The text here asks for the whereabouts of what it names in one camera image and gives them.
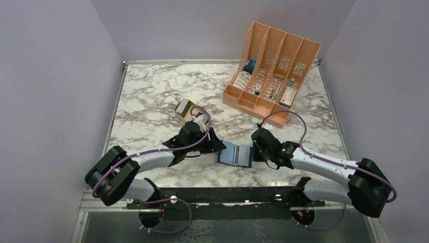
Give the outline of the silver striped credit card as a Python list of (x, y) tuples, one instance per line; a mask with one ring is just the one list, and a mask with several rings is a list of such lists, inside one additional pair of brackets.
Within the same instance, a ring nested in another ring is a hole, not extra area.
[(249, 147), (236, 146), (234, 152), (233, 164), (240, 167), (246, 167), (249, 161)]

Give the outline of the blue leather card holder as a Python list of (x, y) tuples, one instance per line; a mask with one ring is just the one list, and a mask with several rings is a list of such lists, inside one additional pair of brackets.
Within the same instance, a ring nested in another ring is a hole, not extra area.
[(225, 149), (218, 152), (217, 162), (233, 167), (251, 168), (253, 151), (251, 146), (222, 142)]

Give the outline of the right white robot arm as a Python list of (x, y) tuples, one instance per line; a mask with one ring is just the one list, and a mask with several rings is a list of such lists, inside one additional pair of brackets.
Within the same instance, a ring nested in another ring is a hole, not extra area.
[(370, 159), (341, 160), (305, 152), (298, 143), (281, 143), (265, 128), (253, 132), (251, 139), (257, 153), (277, 167), (304, 170), (328, 179), (309, 179), (295, 189), (292, 200), (298, 206), (317, 200), (335, 201), (352, 205), (366, 216), (378, 218), (393, 191), (384, 173)]

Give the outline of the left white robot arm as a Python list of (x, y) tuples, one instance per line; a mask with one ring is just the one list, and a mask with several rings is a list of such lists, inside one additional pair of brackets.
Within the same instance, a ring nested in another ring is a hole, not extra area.
[(189, 152), (216, 153), (226, 146), (213, 128), (205, 130), (196, 122), (186, 122), (179, 133), (156, 148), (127, 154), (120, 146), (109, 149), (88, 171), (84, 181), (93, 196), (110, 206), (121, 199), (137, 199), (147, 208), (158, 204), (156, 185), (149, 179), (136, 179), (141, 172), (174, 166)]

